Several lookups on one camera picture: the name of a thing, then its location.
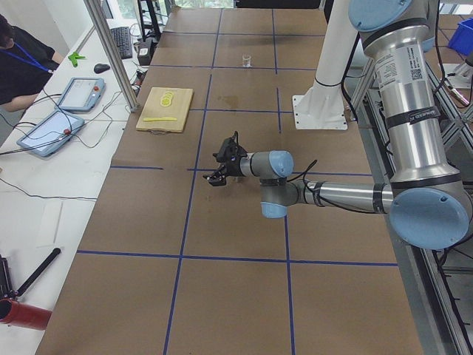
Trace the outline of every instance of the metal pole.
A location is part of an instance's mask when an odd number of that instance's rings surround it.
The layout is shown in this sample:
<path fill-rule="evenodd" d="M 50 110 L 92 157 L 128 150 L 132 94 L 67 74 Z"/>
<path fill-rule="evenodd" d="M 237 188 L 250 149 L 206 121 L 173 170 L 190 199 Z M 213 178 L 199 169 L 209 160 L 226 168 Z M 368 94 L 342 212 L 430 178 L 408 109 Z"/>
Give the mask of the metal pole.
<path fill-rule="evenodd" d="M 110 66 L 113 69 L 113 73 L 115 74 L 123 96 L 125 96 L 130 111 L 134 112 L 138 107 L 138 102 L 135 93 L 133 92 L 132 86 L 130 85 L 128 76 L 126 75 L 125 67 L 121 61 L 117 46 L 113 41 L 109 25 L 106 23 L 100 2 L 98 0 L 84 0 L 84 3 L 87 7 L 87 10 L 89 11 L 92 23 L 97 30 L 98 38 L 102 42 L 103 49 L 105 50 L 106 56 L 110 61 Z"/>

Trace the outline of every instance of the white pillar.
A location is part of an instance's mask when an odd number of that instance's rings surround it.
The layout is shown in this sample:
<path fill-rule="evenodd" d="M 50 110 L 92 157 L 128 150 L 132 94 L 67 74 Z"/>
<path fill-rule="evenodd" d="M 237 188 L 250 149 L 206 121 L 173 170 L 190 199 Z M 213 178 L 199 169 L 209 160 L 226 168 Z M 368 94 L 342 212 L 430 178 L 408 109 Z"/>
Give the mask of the white pillar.
<path fill-rule="evenodd" d="M 316 80 L 304 96 L 293 96 L 297 129 L 347 129 L 340 82 L 357 35 L 348 19 L 349 3 L 333 2 Z"/>

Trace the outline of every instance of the brown table surface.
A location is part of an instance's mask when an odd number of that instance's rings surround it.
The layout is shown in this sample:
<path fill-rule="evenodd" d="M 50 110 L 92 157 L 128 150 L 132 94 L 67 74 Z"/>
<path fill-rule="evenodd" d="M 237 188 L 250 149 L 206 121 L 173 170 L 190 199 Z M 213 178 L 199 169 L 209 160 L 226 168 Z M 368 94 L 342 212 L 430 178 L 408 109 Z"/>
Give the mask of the brown table surface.
<path fill-rule="evenodd" d="M 193 88 L 186 129 L 137 132 L 130 115 L 37 354 L 422 354 L 382 216 L 268 220 L 256 178 L 203 179 L 237 130 L 249 152 L 290 151 L 297 172 L 319 159 L 312 180 L 372 182 L 356 123 L 294 127 L 326 28 L 318 10 L 171 14 L 138 100 Z"/>

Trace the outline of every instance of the black handle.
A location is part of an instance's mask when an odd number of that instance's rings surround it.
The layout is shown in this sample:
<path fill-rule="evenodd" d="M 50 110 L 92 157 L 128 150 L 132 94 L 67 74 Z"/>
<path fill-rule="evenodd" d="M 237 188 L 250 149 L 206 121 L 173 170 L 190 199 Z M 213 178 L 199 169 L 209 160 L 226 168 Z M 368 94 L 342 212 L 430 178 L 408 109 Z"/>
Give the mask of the black handle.
<path fill-rule="evenodd" d="M 41 275 L 41 273 L 48 267 L 48 265 L 61 253 L 61 250 L 59 248 L 54 248 L 51 252 L 51 254 L 46 258 L 44 262 L 41 263 L 40 266 L 31 274 L 30 277 L 28 277 L 28 280 L 26 280 L 23 285 L 20 286 L 20 288 L 16 292 L 16 296 L 20 297 L 24 292 L 31 286 L 32 283 L 35 282 L 35 280 Z"/>

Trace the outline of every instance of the computer mouse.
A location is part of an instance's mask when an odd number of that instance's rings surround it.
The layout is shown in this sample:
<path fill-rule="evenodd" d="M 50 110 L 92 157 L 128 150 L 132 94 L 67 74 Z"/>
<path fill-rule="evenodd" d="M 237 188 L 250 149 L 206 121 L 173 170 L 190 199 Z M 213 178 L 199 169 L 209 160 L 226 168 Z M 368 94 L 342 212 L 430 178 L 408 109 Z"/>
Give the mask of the computer mouse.
<path fill-rule="evenodd" d="M 100 74 L 101 72 L 105 72 L 108 69 L 110 69 L 110 66 L 108 64 L 96 64 L 94 67 L 94 73 L 95 74 Z"/>

